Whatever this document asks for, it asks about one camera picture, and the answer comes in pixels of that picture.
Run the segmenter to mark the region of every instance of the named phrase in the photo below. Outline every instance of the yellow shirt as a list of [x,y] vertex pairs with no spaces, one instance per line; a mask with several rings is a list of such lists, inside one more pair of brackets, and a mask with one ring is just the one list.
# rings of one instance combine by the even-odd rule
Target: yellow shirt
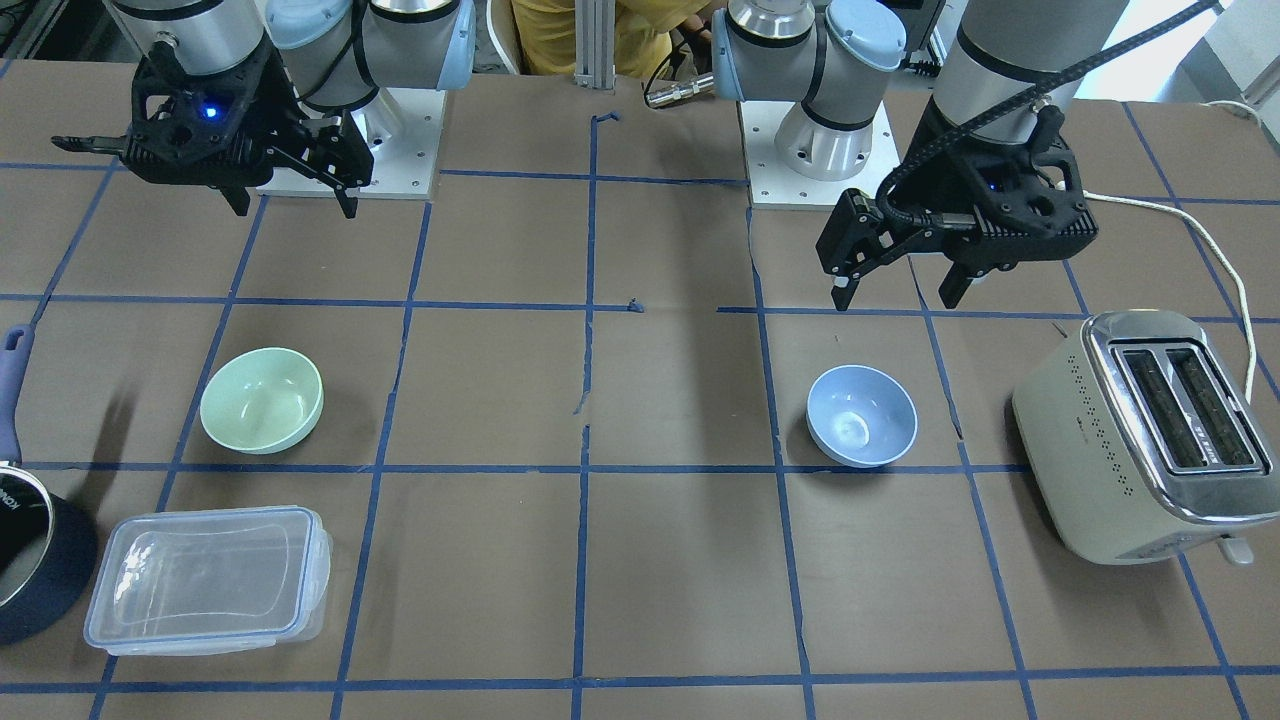
[[[613,65],[618,74],[649,79],[671,53],[668,35],[708,0],[617,0]],[[573,0],[511,0],[525,65],[534,74],[573,74]]]

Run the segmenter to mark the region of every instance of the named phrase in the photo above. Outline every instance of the toaster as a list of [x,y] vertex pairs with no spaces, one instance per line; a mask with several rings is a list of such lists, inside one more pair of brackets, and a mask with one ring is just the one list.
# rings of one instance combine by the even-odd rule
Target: toaster
[[1280,515],[1275,451],[1204,331],[1166,310],[1089,318],[1014,389],[1062,542],[1092,562],[1172,557]]

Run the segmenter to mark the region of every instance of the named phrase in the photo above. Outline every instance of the toaster lever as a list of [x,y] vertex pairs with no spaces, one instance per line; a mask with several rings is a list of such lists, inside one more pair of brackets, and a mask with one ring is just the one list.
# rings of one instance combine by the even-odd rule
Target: toaster lever
[[1217,538],[1217,548],[1222,551],[1222,557],[1231,565],[1253,565],[1253,548],[1249,547],[1249,541],[1239,536],[1222,536]]

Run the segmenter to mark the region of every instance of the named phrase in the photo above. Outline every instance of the plastic container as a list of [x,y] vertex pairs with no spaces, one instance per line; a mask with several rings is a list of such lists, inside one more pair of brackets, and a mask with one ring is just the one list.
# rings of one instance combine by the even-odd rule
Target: plastic container
[[307,437],[323,409],[315,364],[296,350],[262,347],[214,373],[200,397],[200,424],[223,447],[269,455]]
[[918,418],[906,389],[867,365],[841,365],[809,389],[809,434],[828,457],[851,468],[887,465],[915,443]]
[[305,507],[140,515],[116,525],[84,641],[111,655],[218,655],[316,637],[329,534]]

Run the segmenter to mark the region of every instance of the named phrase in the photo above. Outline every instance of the pot handle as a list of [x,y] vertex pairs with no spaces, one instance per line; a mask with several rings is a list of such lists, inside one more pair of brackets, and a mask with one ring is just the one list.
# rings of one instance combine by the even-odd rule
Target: pot handle
[[14,325],[5,333],[4,345],[0,346],[0,462],[22,462],[15,415],[18,393],[22,392],[22,379],[27,374],[31,343],[35,340],[35,328]]

